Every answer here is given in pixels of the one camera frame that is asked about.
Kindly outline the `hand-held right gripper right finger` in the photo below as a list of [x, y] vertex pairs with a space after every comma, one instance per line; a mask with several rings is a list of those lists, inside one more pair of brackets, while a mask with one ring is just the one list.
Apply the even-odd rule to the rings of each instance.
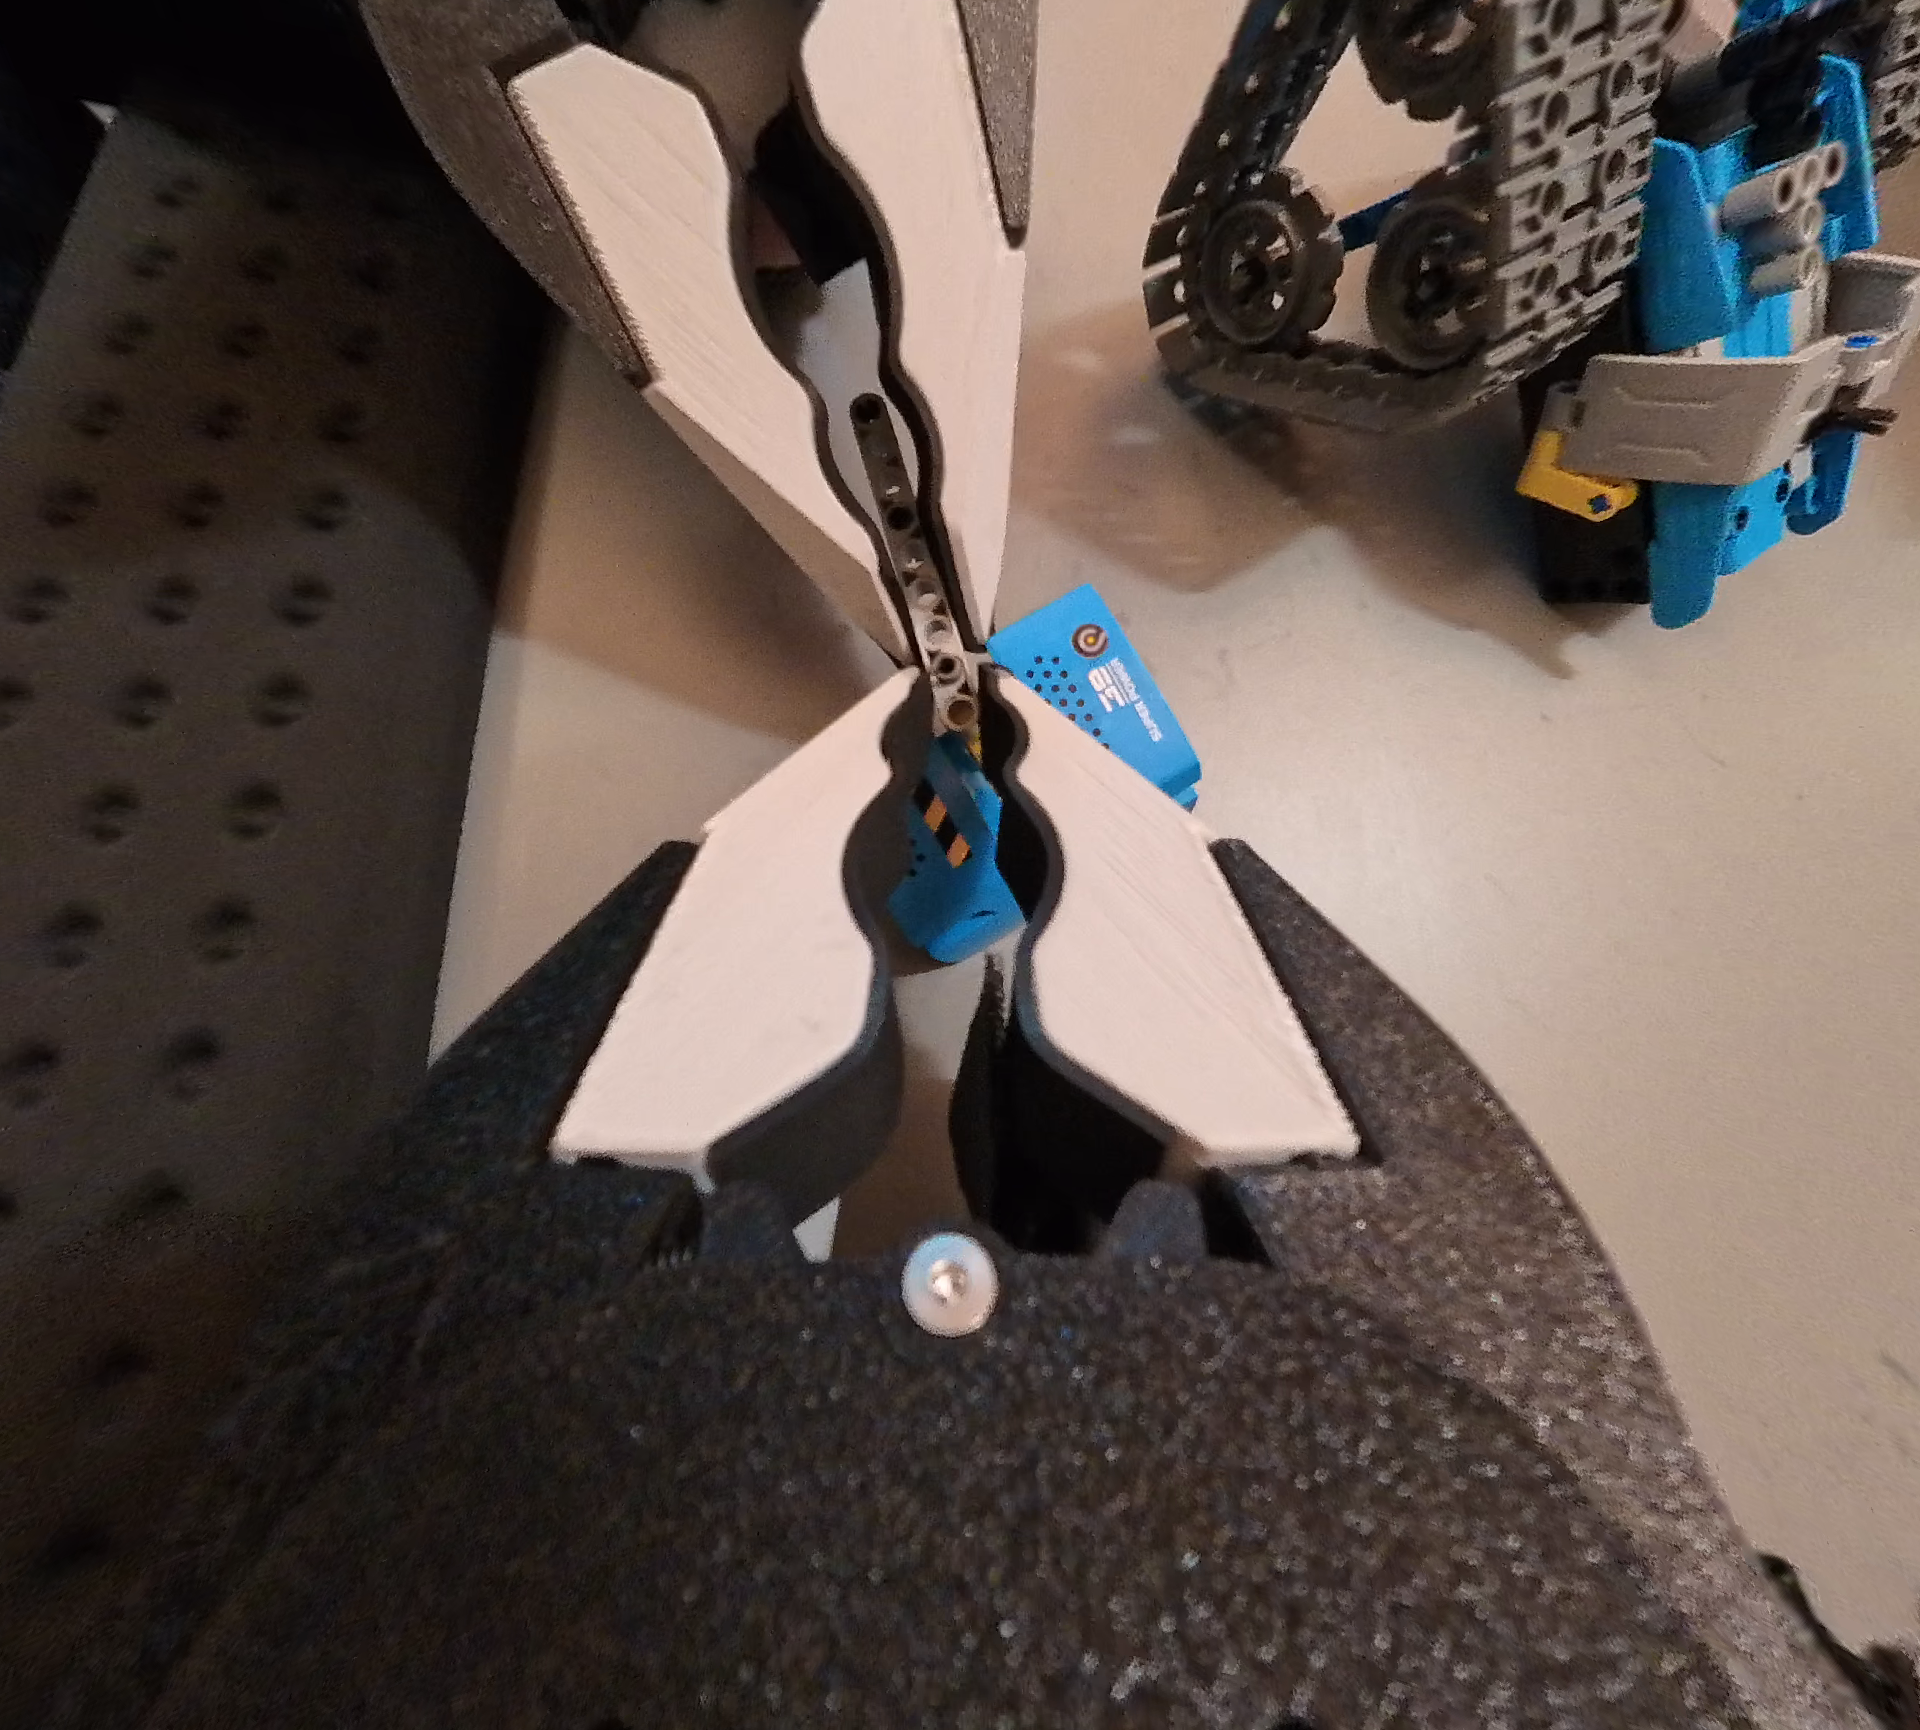
[[1017, 1019], [1069, 1085], [1197, 1168], [1351, 1158], [1358, 1135], [1301, 1018], [1212, 859], [1167, 794], [1014, 678], [1003, 851], [1036, 839]]

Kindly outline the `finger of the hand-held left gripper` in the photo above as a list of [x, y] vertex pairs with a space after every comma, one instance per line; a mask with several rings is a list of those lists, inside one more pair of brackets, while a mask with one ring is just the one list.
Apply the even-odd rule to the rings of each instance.
[[1004, 554], [1025, 255], [1007, 239], [954, 0], [814, 0], [804, 110], [883, 252], [883, 365], [918, 403], [975, 637]]
[[509, 99], [643, 362], [643, 399], [894, 661], [908, 630], [872, 531], [830, 474], [823, 405], [767, 342], [737, 177], [706, 99], [598, 46]]

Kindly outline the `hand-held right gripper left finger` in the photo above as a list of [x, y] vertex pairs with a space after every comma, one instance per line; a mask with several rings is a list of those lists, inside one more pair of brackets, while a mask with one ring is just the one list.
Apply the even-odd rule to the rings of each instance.
[[903, 668], [706, 827], [550, 1138], [700, 1188], [851, 1188], [894, 1135], [883, 904], [931, 695]]

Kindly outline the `blue curved panels beam assembly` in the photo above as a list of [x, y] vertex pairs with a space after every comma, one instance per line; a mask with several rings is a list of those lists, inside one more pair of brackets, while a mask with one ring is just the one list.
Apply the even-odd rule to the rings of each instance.
[[[954, 633], [894, 413], [886, 399], [863, 392], [851, 403], [851, 423], [934, 684], [931, 744], [908, 800], [910, 866], [891, 912], [913, 949], [953, 965], [1025, 922], [996, 870], [1003, 800], [981, 768], [977, 661]], [[1095, 590], [1079, 587], [1025, 615], [996, 636], [987, 653], [1162, 794], [1185, 809], [1194, 803], [1200, 759]]]

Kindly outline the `blue grey tracked toy robot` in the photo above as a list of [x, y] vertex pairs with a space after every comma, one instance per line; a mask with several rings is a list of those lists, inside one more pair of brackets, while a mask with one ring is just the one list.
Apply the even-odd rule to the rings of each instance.
[[1916, 0], [1249, 0], [1143, 252], [1165, 368], [1347, 428], [1516, 391], [1543, 594], [1661, 627], [1893, 422]]

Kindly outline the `grey desk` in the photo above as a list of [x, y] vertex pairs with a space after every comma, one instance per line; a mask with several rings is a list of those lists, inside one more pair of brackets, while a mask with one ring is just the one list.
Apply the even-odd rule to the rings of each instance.
[[[1212, 422], [1137, 260], [1246, 0], [1042, 0], [1011, 620], [1092, 582], [1243, 836], [1543, 1143], [1693, 1442], [1849, 1643], [1916, 1624], [1916, 362], [1849, 514], [1709, 619], [1562, 615], [1514, 409]], [[434, 1050], [882, 659], [569, 330], [478, 728]]]

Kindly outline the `black dimpled pad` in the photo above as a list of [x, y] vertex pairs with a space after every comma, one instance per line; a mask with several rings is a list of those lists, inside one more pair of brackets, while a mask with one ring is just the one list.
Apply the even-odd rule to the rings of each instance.
[[542, 303], [429, 165], [123, 115], [5, 403], [5, 1274], [410, 1093]]

